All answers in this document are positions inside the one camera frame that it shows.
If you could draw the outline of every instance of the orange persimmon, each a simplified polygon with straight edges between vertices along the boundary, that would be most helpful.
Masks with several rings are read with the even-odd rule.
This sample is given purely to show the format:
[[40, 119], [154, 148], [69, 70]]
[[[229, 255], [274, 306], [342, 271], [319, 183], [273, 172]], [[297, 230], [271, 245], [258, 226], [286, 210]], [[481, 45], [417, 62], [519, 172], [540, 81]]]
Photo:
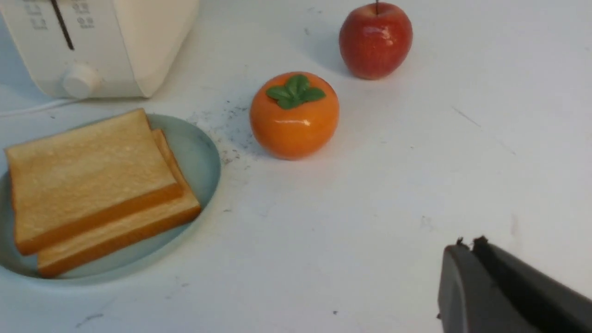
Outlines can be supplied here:
[[253, 97], [250, 122], [259, 144], [279, 159], [305, 158], [333, 137], [339, 100], [333, 88], [308, 72], [278, 75]]

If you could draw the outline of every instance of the toaster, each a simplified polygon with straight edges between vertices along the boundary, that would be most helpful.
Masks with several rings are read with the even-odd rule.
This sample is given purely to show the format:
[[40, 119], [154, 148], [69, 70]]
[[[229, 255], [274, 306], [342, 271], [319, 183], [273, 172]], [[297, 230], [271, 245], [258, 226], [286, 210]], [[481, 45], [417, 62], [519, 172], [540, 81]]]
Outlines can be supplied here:
[[0, 0], [31, 79], [55, 98], [151, 97], [199, 0]]

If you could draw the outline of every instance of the apple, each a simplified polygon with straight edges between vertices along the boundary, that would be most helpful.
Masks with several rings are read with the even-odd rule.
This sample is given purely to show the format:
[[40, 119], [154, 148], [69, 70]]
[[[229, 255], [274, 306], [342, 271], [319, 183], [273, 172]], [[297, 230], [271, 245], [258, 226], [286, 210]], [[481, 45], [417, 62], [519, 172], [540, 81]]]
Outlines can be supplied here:
[[413, 29], [405, 12], [386, 2], [349, 13], [339, 31], [339, 50], [350, 72], [376, 80], [393, 73], [411, 49]]

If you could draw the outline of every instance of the plate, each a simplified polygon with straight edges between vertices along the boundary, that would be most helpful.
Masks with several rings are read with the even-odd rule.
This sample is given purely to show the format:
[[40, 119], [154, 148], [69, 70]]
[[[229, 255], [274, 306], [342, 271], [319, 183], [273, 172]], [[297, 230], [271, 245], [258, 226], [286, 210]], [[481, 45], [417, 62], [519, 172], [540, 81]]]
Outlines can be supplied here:
[[191, 223], [130, 245], [59, 277], [43, 279], [37, 274], [37, 256], [23, 257], [14, 245], [11, 184], [6, 172], [0, 178], [0, 265], [5, 269], [1, 272], [2, 274], [16, 274], [57, 283], [59, 281], [100, 281], [122, 277], [170, 253], [191, 232], [191, 229], [197, 227], [199, 221], [206, 218], [209, 212], [208, 204], [214, 197], [221, 175], [220, 154], [214, 142], [202, 130], [184, 120], [159, 114], [149, 114], [148, 119], [153, 129], [164, 131], [185, 179], [202, 206], [200, 215]]

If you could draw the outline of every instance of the toaster knob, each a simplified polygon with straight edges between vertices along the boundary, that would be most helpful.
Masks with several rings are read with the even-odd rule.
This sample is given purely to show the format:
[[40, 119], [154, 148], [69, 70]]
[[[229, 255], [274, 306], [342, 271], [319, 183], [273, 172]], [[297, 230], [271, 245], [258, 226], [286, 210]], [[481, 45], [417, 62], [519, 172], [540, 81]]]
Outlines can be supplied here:
[[66, 92], [74, 98], [88, 98], [101, 84], [99, 74], [81, 63], [70, 66], [64, 76], [62, 85]]

